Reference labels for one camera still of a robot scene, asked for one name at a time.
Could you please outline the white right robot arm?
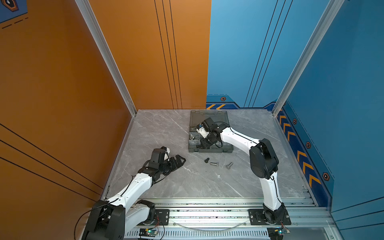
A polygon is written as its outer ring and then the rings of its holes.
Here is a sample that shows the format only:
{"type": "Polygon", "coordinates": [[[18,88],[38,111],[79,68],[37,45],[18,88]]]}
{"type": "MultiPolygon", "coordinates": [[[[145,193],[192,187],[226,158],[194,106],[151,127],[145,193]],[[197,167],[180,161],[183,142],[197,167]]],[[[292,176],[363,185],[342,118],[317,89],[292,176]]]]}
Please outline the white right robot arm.
{"type": "Polygon", "coordinates": [[[197,132],[201,135],[201,146],[209,149],[216,143],[228,143],[248,154],[250,168],[260,179],[265,211],[275,212],[283,208],[283,201],[278,188],[279,159],[268,139],[255,139],[235,131],[224,122],[214,122],[205,119],[197,125],[197,132]]]}

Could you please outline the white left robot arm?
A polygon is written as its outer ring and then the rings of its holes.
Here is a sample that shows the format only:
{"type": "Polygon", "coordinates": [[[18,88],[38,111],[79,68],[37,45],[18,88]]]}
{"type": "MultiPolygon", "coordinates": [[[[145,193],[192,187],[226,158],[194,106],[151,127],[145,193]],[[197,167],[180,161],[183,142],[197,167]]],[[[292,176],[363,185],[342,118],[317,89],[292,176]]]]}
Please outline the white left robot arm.
{"type": "Polygon", "coordinates": [[[183,167],[186,159],[170,157],[170,149],[161,147],[152,151],[147,160],[132,176],[131,181],[113,197],[97,201],[89,214],[83,240],[122,240],[137,225],[142,226],[140,239],[154,239],[159,230],[168,225],[169,210],[156,210],[156,204],[141,200],[141,195],[161,182],[172,172],[183,167]]]}

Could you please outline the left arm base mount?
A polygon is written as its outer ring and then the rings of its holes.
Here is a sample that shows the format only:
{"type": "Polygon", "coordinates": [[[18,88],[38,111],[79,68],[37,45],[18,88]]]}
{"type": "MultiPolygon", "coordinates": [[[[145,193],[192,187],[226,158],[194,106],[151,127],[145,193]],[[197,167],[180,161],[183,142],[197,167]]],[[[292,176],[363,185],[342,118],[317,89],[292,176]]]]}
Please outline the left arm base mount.
{"type": "Polygon", "coordinates": [[[148,213],[140,214],[141,217],[146,217],[144,221],[140,222],[138,226],[154,226],[157,224],[163,224],[167,226],[170,220],[170,210],[169,209],[158,209],[156,204],[147,200],[139,200],[135,207],[145,207],[148,208],[148,213]]]}

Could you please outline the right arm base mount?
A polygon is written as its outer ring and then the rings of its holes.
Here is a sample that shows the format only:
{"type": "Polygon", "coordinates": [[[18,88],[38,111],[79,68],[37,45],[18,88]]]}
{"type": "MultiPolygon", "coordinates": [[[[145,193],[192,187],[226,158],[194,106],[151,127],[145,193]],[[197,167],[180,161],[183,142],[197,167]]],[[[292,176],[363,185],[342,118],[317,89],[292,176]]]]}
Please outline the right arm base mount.
{"type": "Polygon", "coordinates": [[[252,226],[292,224],[284,204],[274,211],[263,205],[263,209],[249,209],[248,214],[252,226]]]}

